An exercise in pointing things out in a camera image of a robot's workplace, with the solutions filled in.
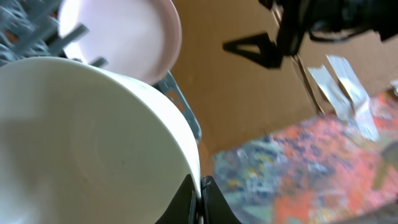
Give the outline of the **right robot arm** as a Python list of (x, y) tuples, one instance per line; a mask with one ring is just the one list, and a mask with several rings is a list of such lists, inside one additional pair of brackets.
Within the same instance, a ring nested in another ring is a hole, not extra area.
[(223, 44), (223, 49), (265, 68), (279, 68), (285, 56), (297, 55), (305, 34), (315, 42), (345, 42), (372, 30), (385, 41), (397, 35), (397, 0), (261, 1), (283, 9), (276, 40), (261, 33)]

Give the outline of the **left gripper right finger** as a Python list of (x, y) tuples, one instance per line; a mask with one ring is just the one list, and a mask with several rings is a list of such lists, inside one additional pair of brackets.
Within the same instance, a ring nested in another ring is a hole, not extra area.
[(202, 178), (201, 194), (204, 224), (241, 224), (212, 176)]

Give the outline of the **cream bowl with peanuts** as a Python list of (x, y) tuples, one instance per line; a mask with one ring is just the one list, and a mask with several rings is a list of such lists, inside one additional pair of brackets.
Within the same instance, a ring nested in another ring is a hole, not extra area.
[(1, 222), (155, 223), (200, 161), (160, 91), (64, 58), (1, 67)]

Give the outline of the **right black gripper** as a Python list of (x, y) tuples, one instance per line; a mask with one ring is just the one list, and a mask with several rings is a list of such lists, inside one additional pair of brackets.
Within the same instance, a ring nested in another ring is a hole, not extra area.
[(283, 55), (297, 55), (304, 33), (308, 29), (308, 18), (313, 7), (312, 0), (259, 0), (269, 10), (282, 7), (276, 44), (268, 34), (261, 33), (223, 44), (223, 50), (250, 60), (264, 68), (280, 68)]

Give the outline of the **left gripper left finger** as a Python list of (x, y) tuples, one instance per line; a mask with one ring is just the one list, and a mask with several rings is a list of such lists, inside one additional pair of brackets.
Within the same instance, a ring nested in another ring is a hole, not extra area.
[(155, 224), (197, 224), (197, 193), (190, 174)]

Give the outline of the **pink round plate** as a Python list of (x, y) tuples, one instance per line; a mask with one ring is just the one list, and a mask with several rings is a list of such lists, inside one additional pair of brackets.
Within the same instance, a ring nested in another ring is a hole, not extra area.
[(105, 70), (153, 85), (174, 66), (182, 26), (171, 0), (65, 0), (58, 34), (79, 25), (88, 32), (64, 48), (68, 58), (91, 63), (104, 58)]

